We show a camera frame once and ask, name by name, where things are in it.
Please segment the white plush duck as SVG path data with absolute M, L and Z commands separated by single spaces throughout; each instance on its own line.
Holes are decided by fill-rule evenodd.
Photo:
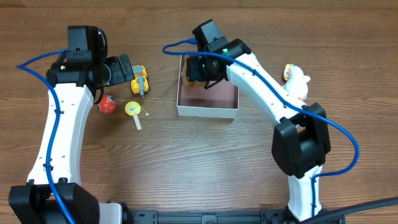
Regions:
M 283 88 L 293 97 L 305 101 L 308 96 L 308 82 L 310 76 L 294 64 L 287 64 L 284 69 L 285 85 Z

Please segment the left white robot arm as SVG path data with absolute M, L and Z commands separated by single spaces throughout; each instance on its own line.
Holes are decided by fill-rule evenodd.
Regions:
M 49 111 L 35 164 L 25 185 L 13 186 L 9 205 L 21 223 L 134 223 L 125 203 L 105 202 L 81 186 L 80 155 L 85 124 L 97 89 L 134 78 L 129 57 L 110 57 L 95 65 L 73 62 L 69 51 L 46 76 L 28 68 L 49 89 Z

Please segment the brown plush toy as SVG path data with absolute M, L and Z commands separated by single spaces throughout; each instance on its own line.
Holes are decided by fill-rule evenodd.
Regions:
M 186 89 L 189 88 L 199 88 L 202 85 L 202 82 L 189 82 L 188 78 L 187 78 L 187 58 L 188 56 L 183 56 L 182 58 L 182 70 L 181 70 L 181 79 L 182 79 L 182 83 L 185 86 Z

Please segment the yellow toy truck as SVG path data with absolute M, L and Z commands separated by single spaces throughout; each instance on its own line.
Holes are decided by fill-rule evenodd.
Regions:
M 140 94 L 144 97 L 145 92 L 150 90 L 149 76 L 145 66 L 135 65 L 132 66 L 134 79 L 130 82 L 131 90 L 134 94 Z

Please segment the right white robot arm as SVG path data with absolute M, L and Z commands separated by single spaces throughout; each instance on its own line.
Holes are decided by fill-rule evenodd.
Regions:
M 316 177 L 331 149 L 325 110 L 318 103 L 307 105 L 302 96 L 275 81 L 240 39 L 206 43 L 191 38 L 187 42 L 198 47 L 186 53 L 190 82 L 205 81 L 207 88 L 222 79 L 231 82 L 273 125 L 271 152 L 288 177 L 290 219 L 302 222 L 318 215 L 322 206 Z

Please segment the red toy ball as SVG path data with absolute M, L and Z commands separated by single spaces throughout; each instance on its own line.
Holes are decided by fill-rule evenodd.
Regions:
M 104 95 L 97 106 L 102 113 L 110 114 L 116 110 L 116 100 L 111 95 Z

